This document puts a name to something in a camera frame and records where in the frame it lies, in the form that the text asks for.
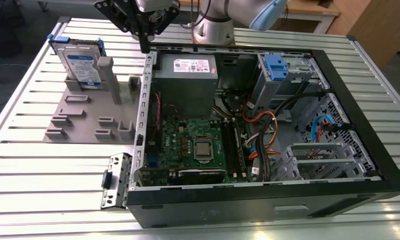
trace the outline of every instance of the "red wire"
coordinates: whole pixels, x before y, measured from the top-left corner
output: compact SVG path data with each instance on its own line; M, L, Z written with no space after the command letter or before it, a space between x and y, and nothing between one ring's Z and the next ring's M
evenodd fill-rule
M319 143L319 141L320 141L321 134L323 134L323 129L320 127L319 130L317 130L317 133L315 134L315 142L316 143Z
M156 131L157 131L158 123L160 123L160 109L161 109L161 101L160 101L158 94L156 92L153 94L154 94L154 97L157 98L157 118L154 120L154 128L153 128L150 140L153 140L154 136L156 136Z

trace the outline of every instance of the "connector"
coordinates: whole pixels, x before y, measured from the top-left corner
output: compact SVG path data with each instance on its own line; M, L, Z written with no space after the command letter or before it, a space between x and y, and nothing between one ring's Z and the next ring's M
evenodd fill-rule
M343 124L341 123L332 123L328 125L321 124L320 127L324 131L331 133L336 133L339 130L343 131L353 130L353 125L345 122Z

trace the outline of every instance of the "blue hard drive label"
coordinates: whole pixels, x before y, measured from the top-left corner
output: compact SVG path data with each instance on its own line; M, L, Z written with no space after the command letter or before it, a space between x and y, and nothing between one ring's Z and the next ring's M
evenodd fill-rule
M68 55L68 58L72 60L93 60L93 57L90 56Z
M98 71L94 69L94 59L86 55L68 55L68 63L77 81L85 88L96 89L101 84Z

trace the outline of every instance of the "ram slot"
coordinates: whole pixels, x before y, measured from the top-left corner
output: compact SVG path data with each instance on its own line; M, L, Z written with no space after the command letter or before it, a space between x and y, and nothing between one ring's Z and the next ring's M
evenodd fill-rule
M221 123L221 137L225 153L225 162L228 175L233 177L233 173L237 174L237 177L241 176L241 166L240 166L240 157L239 157L239 148L237 148L237 136L235 132L233 122Z

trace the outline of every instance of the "cpu socket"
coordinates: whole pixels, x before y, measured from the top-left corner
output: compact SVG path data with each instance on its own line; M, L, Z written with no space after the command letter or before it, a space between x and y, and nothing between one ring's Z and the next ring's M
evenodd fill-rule
M193 158L201 164L207 164L213 160L213 144L211 139L197 138L193 140Z

